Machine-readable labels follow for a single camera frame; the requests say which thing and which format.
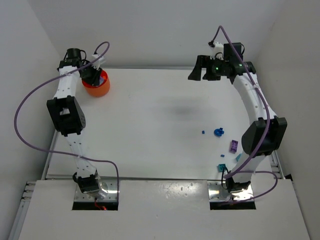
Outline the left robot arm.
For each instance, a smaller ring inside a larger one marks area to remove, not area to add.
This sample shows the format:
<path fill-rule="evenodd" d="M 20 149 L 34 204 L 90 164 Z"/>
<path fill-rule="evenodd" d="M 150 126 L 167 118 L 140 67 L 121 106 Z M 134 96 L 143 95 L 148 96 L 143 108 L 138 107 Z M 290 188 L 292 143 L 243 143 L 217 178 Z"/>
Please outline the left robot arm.
<path fill-rule="evenodd" d="M 81 80 L 90 87 L 97 87 L 103 81 L 100 80 L 100 67 L 88 66 L 78 70 L 89 62 L 82 58 L 82 52 L 83 50 L 78 48 L 69 48 L 66 51 L 58 67 L 60 79 L 56 93 L 53 99 L 46 102 L 46 106 L 55 129 L 65 137 L 75 154 L 77 172 L 73 175 L 73 180 L 83 194 L 94 196 L 101 190 L 102 184 L 97 168 L 81 158 L 85 152 L 83 130 L 86 127 L 86 118 L 76 100 L 76 88 Z"/>

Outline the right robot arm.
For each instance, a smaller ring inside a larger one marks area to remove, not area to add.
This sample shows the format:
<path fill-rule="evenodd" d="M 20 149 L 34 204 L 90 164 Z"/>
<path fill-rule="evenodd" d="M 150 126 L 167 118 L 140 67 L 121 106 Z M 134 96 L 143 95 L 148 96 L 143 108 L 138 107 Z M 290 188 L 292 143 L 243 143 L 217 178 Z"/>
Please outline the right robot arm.
<path fill-rule="evenodd" d="M 188 79 L 219 81 L 226 77 L 241 97 L 250 126 L 241 137 L 243 152 L 240 159 L 224 177 L 227 191 L 239 192 L 248 188 L 253 173 L 265 157 L 280 147 L 288 123 L 268 104 L 254 65 L 243 60 L 242 43 L 211 41 L 208 45 L 212 55 L 198 55 Z"/>

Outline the purple lego brick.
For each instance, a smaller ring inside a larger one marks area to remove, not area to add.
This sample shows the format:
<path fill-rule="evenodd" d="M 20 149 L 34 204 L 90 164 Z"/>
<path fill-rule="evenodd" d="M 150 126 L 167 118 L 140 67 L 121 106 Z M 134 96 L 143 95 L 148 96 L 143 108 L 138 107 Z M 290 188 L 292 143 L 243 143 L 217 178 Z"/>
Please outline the purple lego brick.
<path fill-rule="evenodd" d="M 237 140 L 232 140 L 229 146 L 229 152 L 235 154 L 238 151 L 238 144 Z"/>

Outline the purple flower lego piece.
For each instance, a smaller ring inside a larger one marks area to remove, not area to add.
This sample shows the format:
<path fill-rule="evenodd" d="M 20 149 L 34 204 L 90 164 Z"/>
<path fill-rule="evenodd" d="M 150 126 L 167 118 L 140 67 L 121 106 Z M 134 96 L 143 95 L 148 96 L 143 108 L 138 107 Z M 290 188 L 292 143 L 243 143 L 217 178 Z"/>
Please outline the purple flower lego piece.
<path fill-rule="evenodd" d="M 103 77 L 100 77 L 100 78 L 99 78 L 99 84 L 100 84 L 100 85 L 103 84 L 104 81 L 105 81 L 105 79 L 104 79 Z"/>

